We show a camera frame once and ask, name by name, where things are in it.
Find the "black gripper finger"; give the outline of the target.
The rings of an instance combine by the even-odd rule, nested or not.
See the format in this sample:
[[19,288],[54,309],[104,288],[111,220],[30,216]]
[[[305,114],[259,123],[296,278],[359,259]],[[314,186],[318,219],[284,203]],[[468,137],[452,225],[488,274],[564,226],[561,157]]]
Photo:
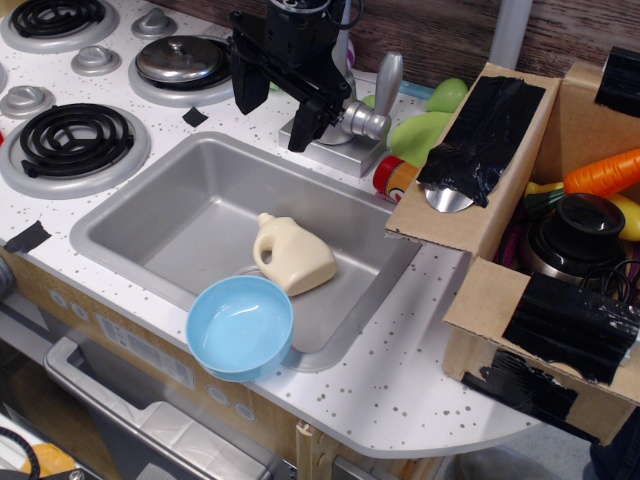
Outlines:
[[247,50],[242,45],[232,47],[232,84],[235,103],[242,114],[248,115],[268,98],[271,83],[269,66],[266,53]]
[[340,101],[312,97],[301,103],[294,117],[288,142],[292,152],[303,152],[314,140],[319,139],[330,125],[335,125],[340,115]]

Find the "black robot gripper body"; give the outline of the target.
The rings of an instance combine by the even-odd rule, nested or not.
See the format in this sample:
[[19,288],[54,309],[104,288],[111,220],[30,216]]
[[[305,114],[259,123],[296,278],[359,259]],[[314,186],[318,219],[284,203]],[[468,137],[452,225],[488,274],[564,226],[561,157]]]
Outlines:
[[266,16],[229,14],[229,40],[269,57],[271,84],[298,102],[312,97],[343,102],[351,87],[332,58],[345,1],[268,1]]

